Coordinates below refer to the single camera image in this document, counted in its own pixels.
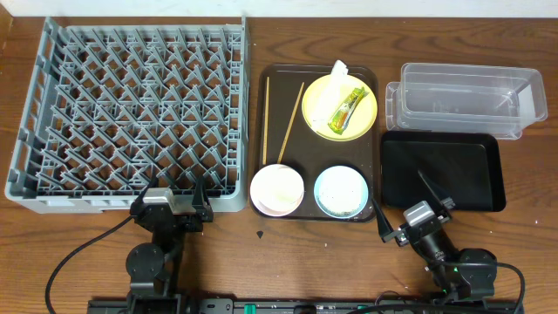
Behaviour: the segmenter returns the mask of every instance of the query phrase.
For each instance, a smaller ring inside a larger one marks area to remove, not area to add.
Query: chopstick
[[[277,163],[281,163],[282,155],[285,153],[285,147],[287,146],[287,140],[289,140],[290,128],[293,126],[293,121],[295,120],[296,110],[298,109],[298,103],[300,102],[300,96],[303,94],[304,82],[300,86],[300,91],[298,91],[298,97],[296,97],[295,108],[293,108],[293,113],[290,115],[289,126],[287,127],[287,132],[285,133],[285,139],[282,141],[281,152],[279,153],[279,158]]]
[[[268,113],[269,113],[269,77],[265,84],[265,117],[263,129],[263,157],[262,164],[265,166],[268,157]]]

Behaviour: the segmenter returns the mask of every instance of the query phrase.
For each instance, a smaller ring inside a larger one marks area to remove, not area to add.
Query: transparent bin
[[[401,83],[385,94],[392,129],[490,133],[517,140],[522,130],[548,116],[541,74],[534,69],[406,64]]]

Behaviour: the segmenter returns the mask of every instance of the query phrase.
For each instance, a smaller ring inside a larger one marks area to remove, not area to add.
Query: black rectangular tray
[[[268,119],[268,153],[267,165],[277,162],[281,145],[289,125],[290,115],[296,102],[296,96],[304,82],[304,90],[316,79],[331,73],[331,66],[324,65],[270,65],[260,76],[258,92],[258,109],[255,130],[260,135],[256,144],[258,161],[255,173],[263,167],[263,121],[265,119],[265,85],[269,77],[269,119]],[[367,84],[378,102],[378,81],[372,71],[364,67],[349,67],[349,74]],[[377,199],[380,194],[379,172],[379,111],[372,128],[355,140],[337,142],[326,140],[314,133],[304,121],[302,97],[298,106],[289,141],[282,157],[282,164],[293,167],[304,180],[304,198],[301,205],[291,214],[281,219],[301,219],[333,222],[368,222],[375,216],[371,197]],[[314,200],[314,183],[323,170],[333,166],[348,166],[356,169],[371,187],[369,200],[363,211],[350,219],[337,219],[326,215]],[[254,211],[265,217],[252,203]]]
[[[382,196],[389,207],[438,202],[418,170],[441,186],[455,210],[498,212],[506,206],[498,142],[489,134],[387,132],[382,136]]]

